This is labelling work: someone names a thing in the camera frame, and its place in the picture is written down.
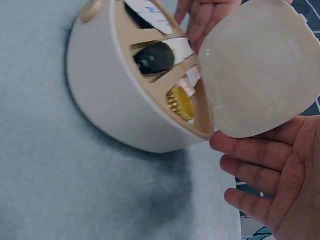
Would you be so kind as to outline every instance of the gold thimble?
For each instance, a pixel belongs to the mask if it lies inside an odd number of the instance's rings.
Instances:
[[[195,118],[195,110],[191,98],[186,91],[176,86],[166,95],[168,108],[184,121],[189,122]]]

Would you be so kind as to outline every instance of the finger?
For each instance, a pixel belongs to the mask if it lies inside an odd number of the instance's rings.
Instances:
[[[212,29],[216,27],[226,16],[235,11],[242,3],[242,0],[225,1],[225,4],[217,4],[212,13],[212,17],[209,25],[205,30],[205,34],[208,35]]]
[[[174,14],[174,19],[180,25],[185,19],[187,12],[191,8],[193,0],[179,0]]]
[[[214,6],[211,4],[202,5],[197,12],[194,22],[190,23],[190,29],[187,31],[187,36],[192,43],[195,43],[202,35],[211,20]]]
[[[200,48],[206,39],[206,35],[202,35],[199,39],[197,39],[194,43],[194,51],[196,54],[199,54]]]
[[[298,116],[282,126],[261,134],[259,137],[293,146],[307,119],[306,116]]]
[[[258,138],[234,139],[224,133],[215,132],[211,147],[235,159],[281,172],[292,154],[289,145]]]
[[[192,3],[192,6],[191,6],[191,10],[189,11],[190,13],[190,19],[189,19],[189,23],[188,23],[188,28],[186,30],[186,34],[188,35],[188,33],[190,32],[192,26],[195,24],[196,22],[196,19],[197,19],[197,15],[198,15],[198,12],[201,8],[201,4],[198,2],[198,1],[194,1]]]
[[[263,225],[268,224],[269,212],[273,203],[272,200],[252,196],[233,188],[230,188],[225,192],[224,199],[228,204],[258,220]]]
[[[281,174],[268,168],[246,163],[230,156],[223,156],[221,168],[268,196],[275,197]]]

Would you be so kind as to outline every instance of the white plastic case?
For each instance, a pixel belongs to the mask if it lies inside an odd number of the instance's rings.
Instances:
[[[138,47],[184,37],[152,2],[172,25],[171,35],[138,29],[123,0],[92,0],[71,34],[71,92],[90,121],[115,139],[167,153],[207,141],[214,123],[230,137],[252,137],[293,119],[319,96],[319,41],[281,0],[251,0],[226,17],[204,41],[200,64],[193,55],[156,82],[142,76],[132,59]],[[165,96],[194,66],[202,79],[192,99],[194,124],[188,124],[168,110]]]

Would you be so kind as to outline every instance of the translucent lid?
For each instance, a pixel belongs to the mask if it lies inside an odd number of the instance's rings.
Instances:
[[[199,53],[215,124],[233,138],[274,129],[320,94],[320,43],[282,0],[251,0],[225,18]]]

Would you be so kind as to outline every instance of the blue printed label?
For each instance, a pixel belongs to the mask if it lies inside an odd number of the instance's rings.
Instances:
[[[172,34],[170,23],[153,2],[150,0],[124,0],[124,2],[155,29],[166,35]]]

